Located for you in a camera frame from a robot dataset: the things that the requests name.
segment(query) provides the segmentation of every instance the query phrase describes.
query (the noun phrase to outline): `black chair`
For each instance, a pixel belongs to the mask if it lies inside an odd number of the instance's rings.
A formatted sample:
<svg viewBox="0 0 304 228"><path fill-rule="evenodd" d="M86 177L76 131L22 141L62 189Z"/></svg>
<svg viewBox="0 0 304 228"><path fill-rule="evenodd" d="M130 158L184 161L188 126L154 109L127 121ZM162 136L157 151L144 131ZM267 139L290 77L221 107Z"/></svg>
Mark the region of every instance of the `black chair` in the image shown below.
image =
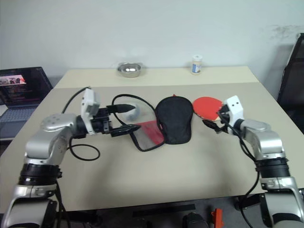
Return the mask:
<svg viewBox="0 0 304 228"><path fill-rule="evenodd" d="M277 102L304 133L304 33L284 69Z"/></svg>

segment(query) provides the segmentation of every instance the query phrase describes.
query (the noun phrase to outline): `beige table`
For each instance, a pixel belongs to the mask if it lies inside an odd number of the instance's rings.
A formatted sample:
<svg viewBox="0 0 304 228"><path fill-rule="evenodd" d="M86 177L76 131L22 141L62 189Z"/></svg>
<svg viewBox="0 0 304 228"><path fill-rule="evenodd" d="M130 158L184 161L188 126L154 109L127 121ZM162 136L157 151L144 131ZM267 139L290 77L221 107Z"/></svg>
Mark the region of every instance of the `beige table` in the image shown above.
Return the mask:
<svg viewBox="0 0 304 228"><path fill-rule="evenodd" d="M163 77L166 81L151 79L150 83L149 77ZM201 96L224 100L238 95L246 118L271 124L282 137L291 173L298 186L304 187L303 134L247 67L211 67L198 76L185 69L150 69L144 76L130 80L119 78L114 70L71 70L36 109L1 157L1 212L7 207L18 181L26 141L44 117L59 113L79 87L89 84L100 94L103 106L120 93L141 96L154 106L173 94L190 101ZM67 112L79 114L80 99L81 96L77 97ZM114 126L119 125L113 116L111 119ZM61 165L63 178L59 183L67 210L242 195L256 177L254 165L242 153L238 139L224 133L215 134L195 115L192 139L182 145L164 145L150 152L140 152L128 135L111 138L101 134L74 143L79 142L98 147L101 158L85 162L66 153ZM77 151L86 157L95 155L87 148ZM254 190L255 193L261 191L260 186Z"/></svg>

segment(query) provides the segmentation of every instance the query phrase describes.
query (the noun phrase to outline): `laptop screen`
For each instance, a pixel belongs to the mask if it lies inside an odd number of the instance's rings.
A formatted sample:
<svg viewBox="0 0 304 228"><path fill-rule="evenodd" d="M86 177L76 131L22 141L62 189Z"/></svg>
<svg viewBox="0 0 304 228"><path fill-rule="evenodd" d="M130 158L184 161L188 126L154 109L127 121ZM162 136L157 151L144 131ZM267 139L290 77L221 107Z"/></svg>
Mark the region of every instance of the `laptop screen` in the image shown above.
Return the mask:
<svg viewBox="0 0 304 228"><path fill-rule="evenodd" d="M51 89L41 67L0 70L0 98L8 107L38 105Z"/></svg>

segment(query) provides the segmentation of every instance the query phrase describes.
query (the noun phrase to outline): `laptop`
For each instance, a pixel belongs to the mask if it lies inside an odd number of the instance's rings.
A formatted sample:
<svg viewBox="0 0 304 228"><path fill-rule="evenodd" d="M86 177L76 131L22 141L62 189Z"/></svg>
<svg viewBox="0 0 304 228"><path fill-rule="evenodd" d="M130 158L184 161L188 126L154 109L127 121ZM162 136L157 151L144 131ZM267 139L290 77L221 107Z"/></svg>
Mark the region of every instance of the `laptop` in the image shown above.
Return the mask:
<svg viewBox="0 0 304 228"><path fill-rule="evenodd" d="M8 108L0 117L0 140L14 138L52 88L42 67L0 70L0 99Z"/></svg>

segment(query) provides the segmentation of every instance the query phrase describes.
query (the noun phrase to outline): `bottle cap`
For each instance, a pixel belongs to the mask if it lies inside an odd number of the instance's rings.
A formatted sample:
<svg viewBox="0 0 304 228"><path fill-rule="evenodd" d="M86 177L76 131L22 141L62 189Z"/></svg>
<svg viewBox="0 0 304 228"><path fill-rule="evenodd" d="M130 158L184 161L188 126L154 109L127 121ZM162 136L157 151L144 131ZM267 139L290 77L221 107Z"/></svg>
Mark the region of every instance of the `bottle cap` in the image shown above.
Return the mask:
<svg viewBox="0 0 304 228"><path fill-rule="evenodd" d="M202 60L203 60L203 56L201 56L201 55L192 56L192 61L201 62Z"/></svg>

